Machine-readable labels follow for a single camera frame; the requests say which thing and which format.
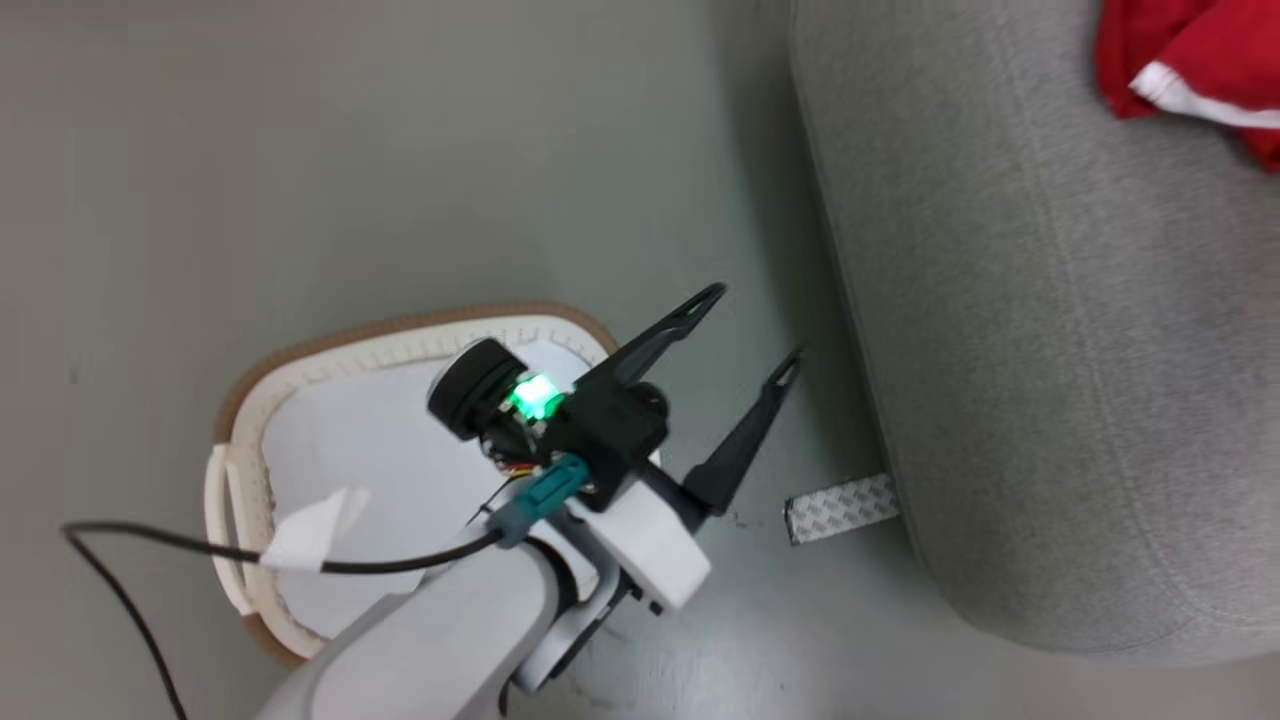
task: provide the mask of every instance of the tape strip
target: tape strip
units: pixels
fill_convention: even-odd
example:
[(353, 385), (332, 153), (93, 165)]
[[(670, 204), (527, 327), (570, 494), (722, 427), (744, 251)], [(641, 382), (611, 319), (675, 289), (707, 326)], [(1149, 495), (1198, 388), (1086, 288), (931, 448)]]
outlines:
[(792, 497), (782, 509), (791, 544), (829, 538), (900, 514), (893, 480), (884, 474)]

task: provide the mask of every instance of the basket handle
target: basket handle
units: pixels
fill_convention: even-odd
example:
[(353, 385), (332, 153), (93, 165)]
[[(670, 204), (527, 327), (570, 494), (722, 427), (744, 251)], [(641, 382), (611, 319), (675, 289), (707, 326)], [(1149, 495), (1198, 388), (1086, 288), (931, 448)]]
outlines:
[[(232, 544), (227, 533), (227, 483), (236, 480), (229, 477), (229, 470), (227, 443), (220, 442), (214, 446), (214, 451), (209, 455), (209, 465), (205, 466), (205, 533), (214, 544)], [(227, 600), (236, 606), (236, 610), (241, 615), (253, 615), (255, 610), (250, 605), (248, 591), (239, 569), (225, 557), (214, 557), (214, 571), (218, 573), (218, 582), (221, 583)]]

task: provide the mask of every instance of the red towel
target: red towel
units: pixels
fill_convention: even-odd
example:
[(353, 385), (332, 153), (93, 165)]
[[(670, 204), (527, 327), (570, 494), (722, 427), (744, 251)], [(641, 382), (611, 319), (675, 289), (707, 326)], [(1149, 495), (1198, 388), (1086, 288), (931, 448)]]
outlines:
[(1116, 117), (1235, 126), (1280, 172), (1280, 0), (1105, 0), (1094, 63)]

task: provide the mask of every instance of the red cloth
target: red cloth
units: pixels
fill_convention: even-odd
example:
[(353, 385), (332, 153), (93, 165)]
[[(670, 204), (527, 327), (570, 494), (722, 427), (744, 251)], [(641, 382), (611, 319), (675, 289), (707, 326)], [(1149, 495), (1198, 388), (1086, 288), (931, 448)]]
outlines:
[[(1244, 110), (1280, 110), (1280, 0), (1105, 0), (1094, 65), (1119, 118), (1156, 106), (1129, 88), (1152, 61), (1196, 95)], [(1236, 128), (1270, 172), (1280, 172), (1280, 129)]]

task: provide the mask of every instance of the gray floor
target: gray floor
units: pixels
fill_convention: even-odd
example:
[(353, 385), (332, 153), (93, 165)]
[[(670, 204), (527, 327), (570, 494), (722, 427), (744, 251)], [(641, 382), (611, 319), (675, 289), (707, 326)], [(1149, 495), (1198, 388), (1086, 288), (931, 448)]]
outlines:
[[(799, 338), (808, 384), (677, 616), (625, 606), (525, 719), (1263, 719), (1280, 659), (1167, 673), (959, 621), (886, 524), (795, 550), (782, 501), (879, 469), (791, 100), (782, 3), (9, 3), (0, 9), (0, 711), (168, 717), (55, 541), (198, 532), (221, 395), (389, 315), (552, 299), (620, 337), (732, 295), (657, 372), (684, 470)], [(193, 717), (280, 680), (206, 560), (104, 542)]]

